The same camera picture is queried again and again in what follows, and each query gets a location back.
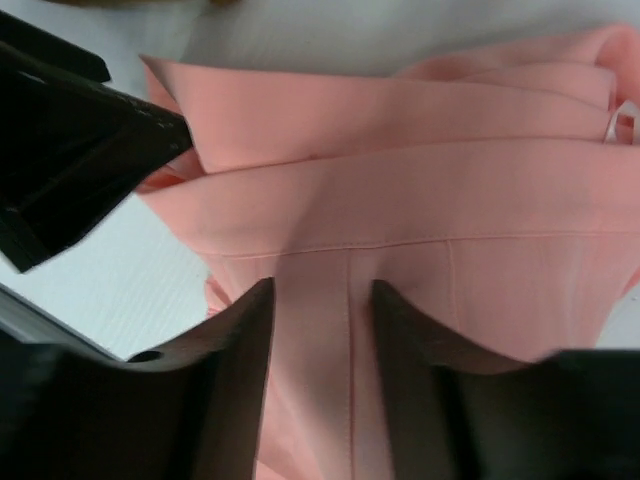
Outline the pink skirt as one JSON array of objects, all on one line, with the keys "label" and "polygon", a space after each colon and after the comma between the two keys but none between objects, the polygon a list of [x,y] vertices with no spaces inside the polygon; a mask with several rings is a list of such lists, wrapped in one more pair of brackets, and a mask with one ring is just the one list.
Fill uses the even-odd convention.
[{"label": "pink skirt", "polygon": [[256,479],[390,479],[371,284],[533,361],[639,282],[639,33],[613,25],[387,78],[145,57],[193,147],[139,187],[217,314],[275,281]]}]

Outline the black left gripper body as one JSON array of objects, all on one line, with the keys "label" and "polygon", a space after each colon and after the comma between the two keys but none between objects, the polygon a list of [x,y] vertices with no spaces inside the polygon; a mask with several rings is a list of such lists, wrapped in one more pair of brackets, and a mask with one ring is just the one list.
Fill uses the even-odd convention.
[{"label": "black left gripper body", "polygon": [[1,15],[1,251],[20,272],[86,237],[192,147],[184,118],[108,87],[98,55]]}]

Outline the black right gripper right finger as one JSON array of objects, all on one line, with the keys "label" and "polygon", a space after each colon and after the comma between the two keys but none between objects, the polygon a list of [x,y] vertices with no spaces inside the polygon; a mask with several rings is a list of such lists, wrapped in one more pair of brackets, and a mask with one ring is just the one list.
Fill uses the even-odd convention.
[{"label": "black right gripper right finger", "polygon": [[522,363],[446,328],[391,284],[371,306],[399,479],[635,479],[639,355],[568,350]]}]

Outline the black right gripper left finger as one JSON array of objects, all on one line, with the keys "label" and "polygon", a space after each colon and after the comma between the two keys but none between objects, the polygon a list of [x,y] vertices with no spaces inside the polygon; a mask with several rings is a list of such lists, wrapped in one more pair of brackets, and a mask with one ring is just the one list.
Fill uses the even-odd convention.
[{"label": "black right gripper left finger", "polygon": [[5,479],[250,479],[274,283],[127,361],[1,292]]}]

